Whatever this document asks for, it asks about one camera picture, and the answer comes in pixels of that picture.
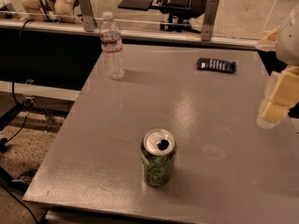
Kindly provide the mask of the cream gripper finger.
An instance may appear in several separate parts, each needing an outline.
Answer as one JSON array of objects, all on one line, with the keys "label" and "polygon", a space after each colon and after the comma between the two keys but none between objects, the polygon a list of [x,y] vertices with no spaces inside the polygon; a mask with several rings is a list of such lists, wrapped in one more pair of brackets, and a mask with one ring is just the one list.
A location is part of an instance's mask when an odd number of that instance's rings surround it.
[{"label": "cream gripper finger", "polygon": [[288,65],[282,72],[273,71],[265,86],[256,124],[263,129],[272,129],[298,103],[299,67]]},{"label": "cream gripper finger", "polygon": [[256,45],[257,50],[275,51],[278,40],[279,26],[273,29],[268,35],[263,37]]}]

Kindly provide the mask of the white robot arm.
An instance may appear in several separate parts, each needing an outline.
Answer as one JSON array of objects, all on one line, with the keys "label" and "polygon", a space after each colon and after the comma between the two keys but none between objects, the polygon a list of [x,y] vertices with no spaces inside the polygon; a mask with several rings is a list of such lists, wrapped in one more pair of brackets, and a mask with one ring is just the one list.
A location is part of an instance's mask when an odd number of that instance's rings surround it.
[{"label": "white robot arm", "polygon": [[277,59],[287,64],[268,78],[256,119],[260,128],[272,129],[299,103],[299,4],[279,27],[258,42],[256,49],[274,51]]}]

